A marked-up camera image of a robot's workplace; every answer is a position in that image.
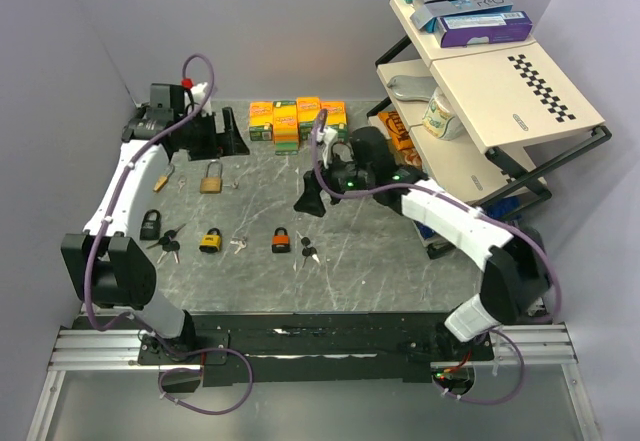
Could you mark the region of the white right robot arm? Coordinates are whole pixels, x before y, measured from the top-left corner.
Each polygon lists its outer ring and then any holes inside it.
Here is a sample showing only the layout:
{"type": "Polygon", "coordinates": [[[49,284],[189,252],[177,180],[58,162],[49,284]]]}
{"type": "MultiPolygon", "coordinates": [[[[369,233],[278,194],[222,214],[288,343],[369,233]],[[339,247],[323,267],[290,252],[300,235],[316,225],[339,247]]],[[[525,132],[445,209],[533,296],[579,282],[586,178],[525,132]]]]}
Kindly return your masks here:
{"type": "Polygon", "coordinates": [[[333,204],[370,196],[435,231],[482,272],[478,293],[455,308],[437,334],[444,357],[459,359],[483,332],[522,322],[534,302],[552,288],[555,275],[539,240],[458,200],[422,170],[397,163],[378,129],[353,133],[348,161],[335,153],[337,142],[335,129],[313,128],[312,168],[303,176],[304,192],[295,211],[324,216],[323,193],[333,204]]]}

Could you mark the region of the large brass padlock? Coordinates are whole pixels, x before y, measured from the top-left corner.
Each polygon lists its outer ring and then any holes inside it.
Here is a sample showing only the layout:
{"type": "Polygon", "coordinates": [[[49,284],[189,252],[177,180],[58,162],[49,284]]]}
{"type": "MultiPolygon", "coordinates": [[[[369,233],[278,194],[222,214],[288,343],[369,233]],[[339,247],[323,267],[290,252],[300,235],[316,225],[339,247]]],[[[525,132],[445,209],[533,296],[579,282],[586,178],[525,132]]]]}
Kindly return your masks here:
{"type": "Polygon", "coordinates": [[[199,192],[201,194],[219,194],[222,191],[223,165],[219,159],[208,162],[201,179],[199,192]]]}

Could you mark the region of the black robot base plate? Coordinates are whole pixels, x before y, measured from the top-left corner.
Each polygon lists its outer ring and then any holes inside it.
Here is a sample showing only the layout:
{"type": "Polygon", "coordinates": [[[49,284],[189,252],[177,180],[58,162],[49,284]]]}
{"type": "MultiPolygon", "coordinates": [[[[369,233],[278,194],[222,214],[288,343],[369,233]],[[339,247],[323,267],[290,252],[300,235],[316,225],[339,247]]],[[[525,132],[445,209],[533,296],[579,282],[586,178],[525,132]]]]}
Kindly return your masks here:
{"type": "Polygon", "coordinates": [[[253,381],[399,379],[454,388],[475,362],[499,361],[508,343],[481,334],[461,342],[442,313],[203,314],[193,346],[166,349],[138,329],[132,365],[157,368],[169,393],[253,381]]]}

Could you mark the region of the black headed keys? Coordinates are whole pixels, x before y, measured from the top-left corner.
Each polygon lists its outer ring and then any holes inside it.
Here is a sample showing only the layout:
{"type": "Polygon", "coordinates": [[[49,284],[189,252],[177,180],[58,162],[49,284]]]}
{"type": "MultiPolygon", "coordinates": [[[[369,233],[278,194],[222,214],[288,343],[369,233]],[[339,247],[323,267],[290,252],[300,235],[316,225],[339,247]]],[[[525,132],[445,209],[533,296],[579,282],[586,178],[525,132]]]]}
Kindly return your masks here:
{"type": "Polygon", "coordinates": [[[163,233],[163,235],[154,243],[147,246],[147,249],[154,249],[159,247],[161,249],[161,254],[158,257],[157,264],[162,263],[165,259],[169,259],[172,257],[176,264],[180,263],[180,242],[177,240],[178,235],[186,226],[185,223],[182,223],[175,229],[169,229],[163,233]]]}

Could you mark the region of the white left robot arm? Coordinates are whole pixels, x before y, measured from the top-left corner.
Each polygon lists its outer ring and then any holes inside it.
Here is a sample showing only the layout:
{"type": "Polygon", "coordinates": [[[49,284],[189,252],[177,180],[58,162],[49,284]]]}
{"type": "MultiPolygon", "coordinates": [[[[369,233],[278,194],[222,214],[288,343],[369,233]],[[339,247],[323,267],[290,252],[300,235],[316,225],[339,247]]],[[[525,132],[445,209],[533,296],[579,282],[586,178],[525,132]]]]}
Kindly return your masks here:
{"type": "Polygon", "coordinates": [[[153,187],[181,150],[192,160],[245,155],[246,143],[229,109],[218,131],[210,104],[211,82],[154,83],[150,100],[125,124],[116,169],[94,215],[81,232],[67,234],[61,254],[92,327],[110,330],[136,323],[162,342],[177,363],[198,348],[192,316],[157,286],[155,263],[140,245],[140,230],[153,187]]]}

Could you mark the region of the silver key ring keys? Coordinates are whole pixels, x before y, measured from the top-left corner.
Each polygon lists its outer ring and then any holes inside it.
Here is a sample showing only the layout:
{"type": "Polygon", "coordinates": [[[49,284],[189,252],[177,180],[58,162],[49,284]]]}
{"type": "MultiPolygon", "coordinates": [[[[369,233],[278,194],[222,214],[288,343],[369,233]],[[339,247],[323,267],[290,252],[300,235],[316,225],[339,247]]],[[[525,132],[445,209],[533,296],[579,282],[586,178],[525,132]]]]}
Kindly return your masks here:
{"type": "Polygon", "coordinates": [[[235,178],[233,180],[228,180],[228,181],[225,181],[223,183],[223,186],[225,188],[230,188],[230,189],[238,189],[239,185],[240,185],[240,179],[239,178],[235,178]]]}

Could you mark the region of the orange padlock black keys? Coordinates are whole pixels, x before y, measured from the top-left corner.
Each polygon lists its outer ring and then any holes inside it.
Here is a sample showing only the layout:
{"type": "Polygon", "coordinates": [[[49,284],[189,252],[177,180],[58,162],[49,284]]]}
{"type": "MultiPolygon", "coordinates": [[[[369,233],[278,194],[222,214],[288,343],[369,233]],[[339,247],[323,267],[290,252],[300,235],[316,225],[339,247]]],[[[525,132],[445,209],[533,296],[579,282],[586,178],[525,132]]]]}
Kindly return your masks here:
{"type": "Polygon", "coordinates": [[[302,245],[301,254],[303,257],[302,267],[305,267],[308,260],[314,261],[317,265],[321,264],[316,247],[312,244],[311,239],[308,236],[297,233],[299,241],[302,245]]]}

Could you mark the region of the yellow padlock silver keys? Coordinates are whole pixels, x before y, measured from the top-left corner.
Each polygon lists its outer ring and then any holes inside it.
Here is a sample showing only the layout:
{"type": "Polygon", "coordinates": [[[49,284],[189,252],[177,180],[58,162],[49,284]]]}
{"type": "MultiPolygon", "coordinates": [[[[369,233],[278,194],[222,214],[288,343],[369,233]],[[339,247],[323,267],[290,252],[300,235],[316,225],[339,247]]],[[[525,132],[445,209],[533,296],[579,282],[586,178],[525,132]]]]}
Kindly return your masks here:
{"type": "Polygon", "coordinates": [[[229,241],[229,244],[234,247],[233,254],[237,255],[247,247],[247,238],[246,237],[232,238],[229,241]]]}

